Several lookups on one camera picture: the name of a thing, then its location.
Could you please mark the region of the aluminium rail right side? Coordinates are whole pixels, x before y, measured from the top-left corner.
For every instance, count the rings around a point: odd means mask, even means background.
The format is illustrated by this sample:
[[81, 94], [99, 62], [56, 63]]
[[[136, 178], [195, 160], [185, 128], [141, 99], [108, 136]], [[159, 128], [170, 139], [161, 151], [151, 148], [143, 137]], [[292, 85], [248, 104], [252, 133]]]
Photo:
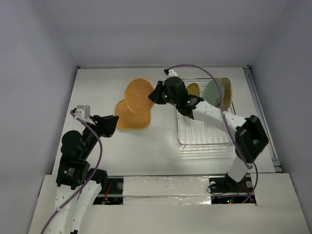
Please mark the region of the aluminium rail right side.
[[246, 81], [247, 81], [247, 84], [248, 84], [248, 87], [249, 87], [249, 90], [250, 90], [250, 93], [251, 93], [251, 96], [252, 96], [252, 99], [253, 99], [253, 103], [255, 105], [257, 116], [259, 117], [259, 119], [260, 119], [260, 121], [261, 121], [261, 123], [263, 125], [264, 131], [265, 131], [265, 133], [266, 133], [266, 135], [268, 137], [268, 140], [269, 140], [269, 143], [268, 143], [269, 154], [271, 156], [275, 172], [276, 173], [283, 173], [283, 169], [282, 169], [282, 166], [280, 164], [279, 158], [277, 156], [277, 153], [276, 153], [276, 150], [275, 150], [275, 146], [274, 146], [274, 143], [273, 143], [273, 139], [272, 139], [269, 127], [267, 125], [266, 118], [265, 118], [265, 115], [264, 115], [264, 112], [263, 112], [263, 108], [261, 106], [261, 102], [260, 102], [260, 99], [259, 99], [256, 87], [255, 87], [255, 84], [254, 84], [254, 80], [253, 80], [253, 77], [252, 77], [251, 69], [250, 69], [249, 66], [246, 66], [246, 67], [243, 68], [243, 71], [244, 71], [244, 75], [245, 75], [245, 78], [246, 78]]

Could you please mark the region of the small orange woven plate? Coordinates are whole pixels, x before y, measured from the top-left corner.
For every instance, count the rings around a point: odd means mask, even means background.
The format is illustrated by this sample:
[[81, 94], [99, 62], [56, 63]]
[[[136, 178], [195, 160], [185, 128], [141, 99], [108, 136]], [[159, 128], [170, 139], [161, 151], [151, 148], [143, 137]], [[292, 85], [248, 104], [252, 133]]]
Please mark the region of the small orange woven plate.
[[154, 103], [149, 95], [154, 91], [152, 83], [145, 78], [132, 80], [125, 90], [125, 101], [131, 112], [141, 115], [152, 109]]

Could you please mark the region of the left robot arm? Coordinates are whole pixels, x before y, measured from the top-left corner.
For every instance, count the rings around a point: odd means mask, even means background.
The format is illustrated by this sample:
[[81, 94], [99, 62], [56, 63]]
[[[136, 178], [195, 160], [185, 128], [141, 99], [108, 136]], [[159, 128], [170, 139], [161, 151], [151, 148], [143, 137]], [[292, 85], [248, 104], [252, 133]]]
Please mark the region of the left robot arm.
[[109, 138], [114, 134], [119, 117], [72, 116], [85, 129], [82, 133], [68, 131], [61, 139], [54, 212], [43, 227], [43, 234], [81, 233], [83, 222], [97, 195], [108, 187], [107, 172], [99, 169], [98, 163], [91, 168], [87, 158], [95, 145], [103, 148], [101, 137]]

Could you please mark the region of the beige floral ceramic plate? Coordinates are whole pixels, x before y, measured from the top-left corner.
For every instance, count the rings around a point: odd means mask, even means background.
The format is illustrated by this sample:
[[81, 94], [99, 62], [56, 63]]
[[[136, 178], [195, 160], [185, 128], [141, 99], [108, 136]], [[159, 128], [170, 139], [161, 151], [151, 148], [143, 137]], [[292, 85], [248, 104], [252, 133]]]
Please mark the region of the beige floral ceramic plate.
[[222, 85], [224, 87], [224, 95], [223, 95], [223, 102], [224, 102], [224, 110], [227, 111], [232, 102], [232, 83], [228, 78], [221, 78]]

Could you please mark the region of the large orange woven plate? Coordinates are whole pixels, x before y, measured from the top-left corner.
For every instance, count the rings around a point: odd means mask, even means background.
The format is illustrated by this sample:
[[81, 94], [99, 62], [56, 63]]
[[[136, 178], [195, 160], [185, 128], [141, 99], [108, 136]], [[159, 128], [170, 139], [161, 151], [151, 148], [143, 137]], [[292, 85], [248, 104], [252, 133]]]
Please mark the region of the large orange woven plate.
[[117, 103], [115, 115], [119, 117], [117, 127], [121, 130], [142, 130], [151, 123], [151, 110], [143, 114], [135, 114], [128, 108], [125, 100]]

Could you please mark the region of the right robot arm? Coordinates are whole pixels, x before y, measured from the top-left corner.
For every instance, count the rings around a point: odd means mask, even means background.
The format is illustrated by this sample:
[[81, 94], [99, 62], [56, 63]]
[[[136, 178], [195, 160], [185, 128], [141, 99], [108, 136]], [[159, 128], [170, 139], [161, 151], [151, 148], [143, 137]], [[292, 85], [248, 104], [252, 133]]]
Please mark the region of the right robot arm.
[[225, 111], [222, 83], [217, 78], [213, 79], [213, 83], [220, 97], [219, 107], [211, 105], [203, 97], [190, 95], [179, 77], [159, 81], [148, 98], [159, 105], [169, 103], [181, 115], [210, 124], [229, 134], [236, 157], [224, 177], [210, 179], [210, 191], [213, 194], [237, 193], [243, 188], [248, 171], [254, 167], [256, 158], [269, 140], [258, 117], [241, 117]]

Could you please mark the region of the teal floral ceramic plate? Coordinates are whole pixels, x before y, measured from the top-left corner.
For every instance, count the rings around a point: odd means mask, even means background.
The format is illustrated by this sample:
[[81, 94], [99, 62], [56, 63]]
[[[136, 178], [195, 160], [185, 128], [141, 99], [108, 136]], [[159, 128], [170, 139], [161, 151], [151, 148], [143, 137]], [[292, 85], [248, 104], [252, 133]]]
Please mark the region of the teal floral ceramic plate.
[[215, 78], [215, 80], [216, 80], [217, 84], [212, 79], [206, 85], [206, 87], [203, 91], [203, 94], [202, 94], [202, 98], [206, 102], [211, 104], [212, 106], [220, 108], [221, 97], [220, 97], [220, 93], [219, 93], [219, 88], [221, 90], [221, 94], [224, 95], [224, 87], [223, 87], [223, 84], [219, 78]]

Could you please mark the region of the white foam block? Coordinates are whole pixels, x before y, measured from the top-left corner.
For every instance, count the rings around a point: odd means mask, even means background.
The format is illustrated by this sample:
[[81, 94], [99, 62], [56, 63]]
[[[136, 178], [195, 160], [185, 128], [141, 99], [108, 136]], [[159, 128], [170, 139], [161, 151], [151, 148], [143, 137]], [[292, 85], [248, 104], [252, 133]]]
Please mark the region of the white foam block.
[[207, 176], [127, 176], [124, 205], [210, 205]]

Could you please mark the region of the green rimmed woven plate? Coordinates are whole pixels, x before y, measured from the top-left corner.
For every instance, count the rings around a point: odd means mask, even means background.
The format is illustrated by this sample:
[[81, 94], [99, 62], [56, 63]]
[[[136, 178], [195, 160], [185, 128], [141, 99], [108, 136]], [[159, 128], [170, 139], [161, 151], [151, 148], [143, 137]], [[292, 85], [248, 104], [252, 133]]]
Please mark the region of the green rimmed woven plate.
[[201, 97], [200, 87], [195, 82], [193, 82], [187, 86], [187, 92], [189, 95]]

